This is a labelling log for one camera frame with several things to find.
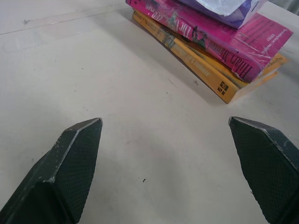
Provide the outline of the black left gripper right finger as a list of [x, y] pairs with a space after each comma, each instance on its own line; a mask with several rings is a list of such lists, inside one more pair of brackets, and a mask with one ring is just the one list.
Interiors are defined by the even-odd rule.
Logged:
[[299, 150], [278, 129], [230, 117], [243, 175], [270, 224], [299, 222]]

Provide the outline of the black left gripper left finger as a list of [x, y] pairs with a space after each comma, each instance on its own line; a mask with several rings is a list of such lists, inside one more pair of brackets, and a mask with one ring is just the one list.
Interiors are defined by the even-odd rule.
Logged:
[[67, 129], [39, 159], [0, 211], [2, 224], [77, 224], [93, 181], [103, 122]]

